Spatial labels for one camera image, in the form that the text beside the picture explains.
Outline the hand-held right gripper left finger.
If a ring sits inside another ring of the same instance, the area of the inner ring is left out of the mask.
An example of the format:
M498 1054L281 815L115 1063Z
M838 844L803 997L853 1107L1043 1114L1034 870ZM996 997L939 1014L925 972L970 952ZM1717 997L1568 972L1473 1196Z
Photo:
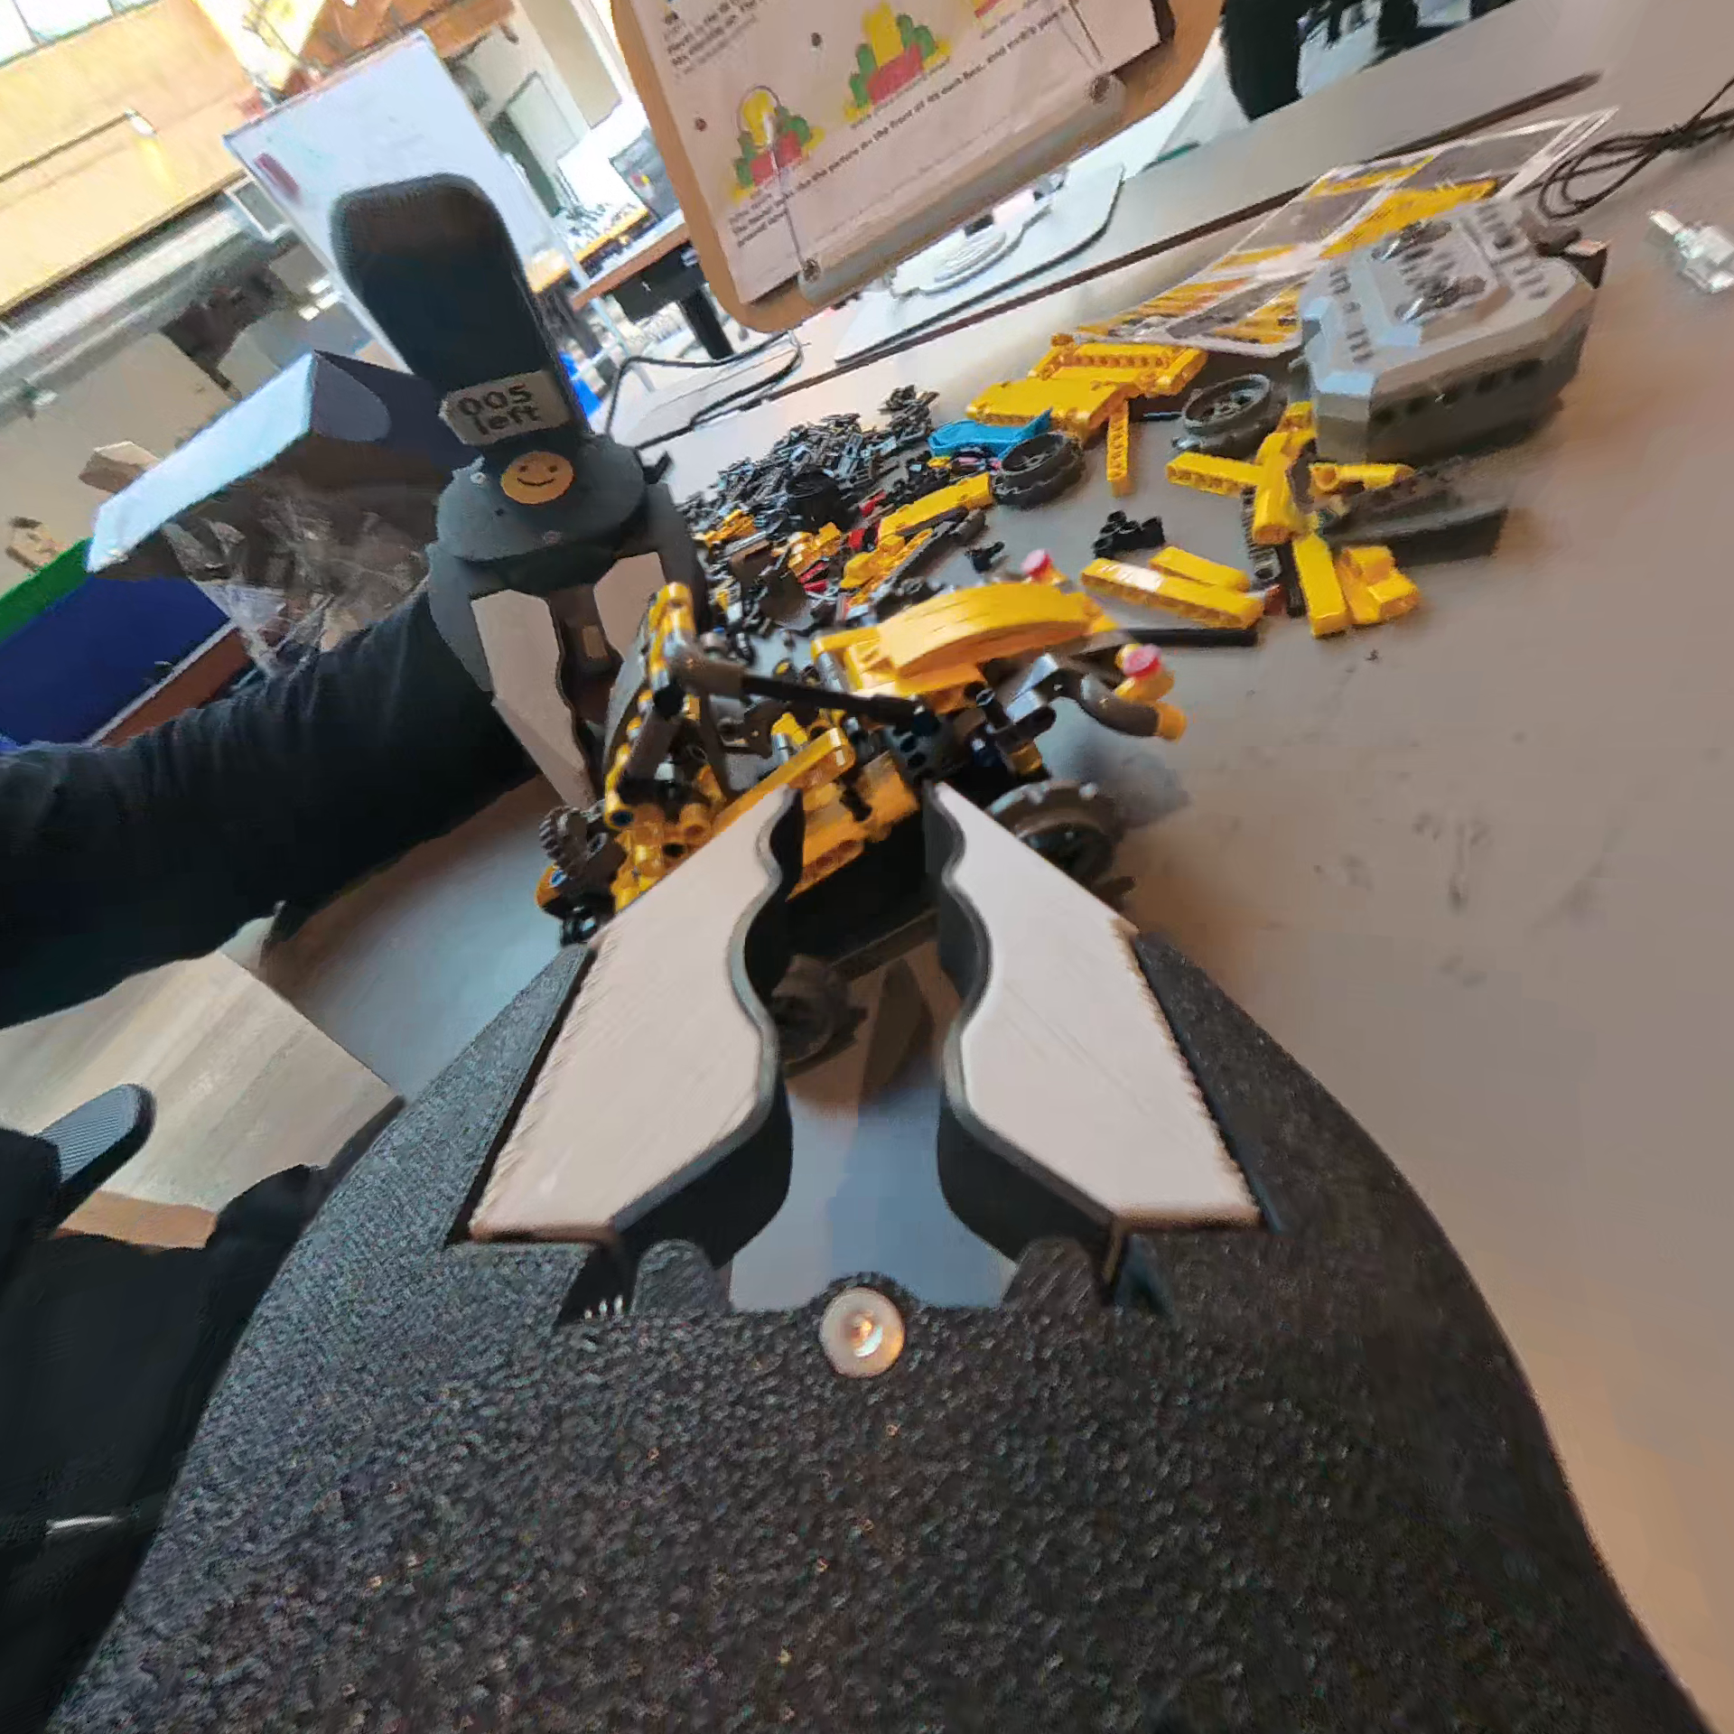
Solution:
M748 1248L780 1209L780 907L773 790L590 942L464 1222L476 1248Z

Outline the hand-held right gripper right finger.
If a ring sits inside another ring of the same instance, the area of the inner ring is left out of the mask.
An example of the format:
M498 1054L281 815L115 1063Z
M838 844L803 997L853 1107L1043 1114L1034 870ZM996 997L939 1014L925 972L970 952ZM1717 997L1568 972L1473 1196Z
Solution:
M956 790L928 798L942 1208L978 1241L1252 1231L1139 929Z

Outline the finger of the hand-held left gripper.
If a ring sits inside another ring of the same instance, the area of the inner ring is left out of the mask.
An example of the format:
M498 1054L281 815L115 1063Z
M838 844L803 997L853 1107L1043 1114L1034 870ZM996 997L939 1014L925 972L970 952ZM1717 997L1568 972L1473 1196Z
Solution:
M481 597L481 658L498 719L515 727L526 766L567 813L595 805L595 748L581 698L601 680L601 613L595 592Z

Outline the yellow toy block vehicle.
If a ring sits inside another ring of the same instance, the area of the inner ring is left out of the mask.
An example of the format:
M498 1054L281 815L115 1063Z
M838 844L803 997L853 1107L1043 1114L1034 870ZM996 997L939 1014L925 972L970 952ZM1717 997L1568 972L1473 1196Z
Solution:
M925 915L925 798L956 790L1073 881L1102 881L1126 815L1043 771L1059 705L1139 746L1187 712L1155 641L1067 580L970 580L832 632L812 665L757 670L702 636L702 592L660 580L601 725L601 798L541 815L538 907L590 942L778 790L803 813L787 972L773 992L780 1063L832 1060L853 975Z

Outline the person's left forearm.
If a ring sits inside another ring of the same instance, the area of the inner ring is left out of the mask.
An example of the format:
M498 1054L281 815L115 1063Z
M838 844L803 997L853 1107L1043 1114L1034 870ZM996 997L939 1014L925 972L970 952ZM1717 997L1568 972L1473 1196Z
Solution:
M321 914L526 779L430 597L128 746L6 748L0 1022Z

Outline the neighbouring desk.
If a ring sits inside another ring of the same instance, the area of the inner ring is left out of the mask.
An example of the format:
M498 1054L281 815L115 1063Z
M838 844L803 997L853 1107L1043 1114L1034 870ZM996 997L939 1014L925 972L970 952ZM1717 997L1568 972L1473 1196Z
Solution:
M595 312L607 311L628 320L676 311L712 362L735 357L682 217L624 223L595 249L538 249L526 298L546 341L590 362L601 357Z

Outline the grey desk with wooden edge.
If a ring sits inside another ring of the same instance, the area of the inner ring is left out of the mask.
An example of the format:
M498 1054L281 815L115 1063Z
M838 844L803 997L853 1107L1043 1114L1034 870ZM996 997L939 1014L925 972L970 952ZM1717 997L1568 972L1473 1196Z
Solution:
M1035 302L832 362L682 433L676 491L780 423L942 413L1067 320L1115 312L1222 249L1222 217L1490 124L1611 105L1670 127L1730 83L1730 8L1509 8L1315 104L1143 169L1111 233ZM1730 298L1695 298L1644 217L1730 227L1730 149L1591 205L1604 285L1563 413L1509 451L1483 564L1422 573L1422 613L1179 658L1179 748L1059 727L1126 813L1126 914L1197 959L1422 1185L1490 1302L1626 1609L1730 1728ZM260 942L260 975L414 1101L555 952L526 914L515 790ZM856 1107L864 1060L798 1079L798 1194L735 1293L780 1307L899 1248L899 1141L928 1060Z

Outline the clear plastic bags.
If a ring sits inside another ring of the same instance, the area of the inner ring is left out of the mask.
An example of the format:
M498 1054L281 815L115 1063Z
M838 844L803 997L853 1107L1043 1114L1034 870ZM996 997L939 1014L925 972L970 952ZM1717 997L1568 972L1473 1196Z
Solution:
M260 675L350 641L430 580L436 480L241 480L160 531L160 546L241 632Z

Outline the blue cardboard box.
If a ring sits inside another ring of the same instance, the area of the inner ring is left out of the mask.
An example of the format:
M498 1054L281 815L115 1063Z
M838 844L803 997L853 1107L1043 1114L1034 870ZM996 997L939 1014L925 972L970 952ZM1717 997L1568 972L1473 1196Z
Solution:
M133 465L128 491L96 513L89 573L181 573L160 531L241 480L447 491L464 465L467 451L430 382L354 357L301 357L171 457Z

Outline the blue and green storage bins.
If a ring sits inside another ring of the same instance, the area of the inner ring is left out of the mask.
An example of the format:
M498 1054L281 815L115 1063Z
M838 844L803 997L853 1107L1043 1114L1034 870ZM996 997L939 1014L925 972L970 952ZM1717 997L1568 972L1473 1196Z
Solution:
M0 748L122 746L246 680L257 658L189 573L89 573L89 544L0 597Z

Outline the wooden board with instruction sheet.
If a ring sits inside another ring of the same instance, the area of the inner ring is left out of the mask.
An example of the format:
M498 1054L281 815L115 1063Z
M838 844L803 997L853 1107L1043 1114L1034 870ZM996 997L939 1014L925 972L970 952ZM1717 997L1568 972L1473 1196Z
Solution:
M1220 0L607 8L712 298L757 334L1155 114Z

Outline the group of yellow beams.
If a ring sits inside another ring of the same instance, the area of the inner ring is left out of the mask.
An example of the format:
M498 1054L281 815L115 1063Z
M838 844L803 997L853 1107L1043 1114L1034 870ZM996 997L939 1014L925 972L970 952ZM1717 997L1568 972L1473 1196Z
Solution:
M1126 397L1092 440L1043 429L1005 457L1015 573L1220 636L1252 636L1271 608L1315 636L1422 608L1390 513L1435 505L1428 466L1342 440L1303 362L1222 377L1187 413L1139 408Z

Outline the person's torso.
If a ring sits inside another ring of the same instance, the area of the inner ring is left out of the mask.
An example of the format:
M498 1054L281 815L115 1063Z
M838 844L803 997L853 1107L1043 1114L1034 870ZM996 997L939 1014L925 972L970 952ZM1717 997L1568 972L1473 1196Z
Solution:
M47 1728L115 1630L199 1415L337 1166L246 1185L206 1248L54 1231L54 1143L6 1133L0 1728Z

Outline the grey battery hub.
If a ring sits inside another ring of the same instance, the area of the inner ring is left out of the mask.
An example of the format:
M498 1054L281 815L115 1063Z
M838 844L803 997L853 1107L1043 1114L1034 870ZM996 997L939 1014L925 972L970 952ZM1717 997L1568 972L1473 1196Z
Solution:
M1382 233L1297 285L1317 465L1443 465L1555 413L1579 377L1604 243L1521 201Z

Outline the yellow sticker sheet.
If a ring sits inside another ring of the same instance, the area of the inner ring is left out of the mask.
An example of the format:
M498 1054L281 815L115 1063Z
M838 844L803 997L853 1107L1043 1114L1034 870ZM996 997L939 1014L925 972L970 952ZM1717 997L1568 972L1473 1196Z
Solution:
M1611 105L1329 169L1220 264L1111 320L1083 320L1079 341L1278 362L1297 347L1297 298L1326 264L1464 201L1516 201L1604 124Z

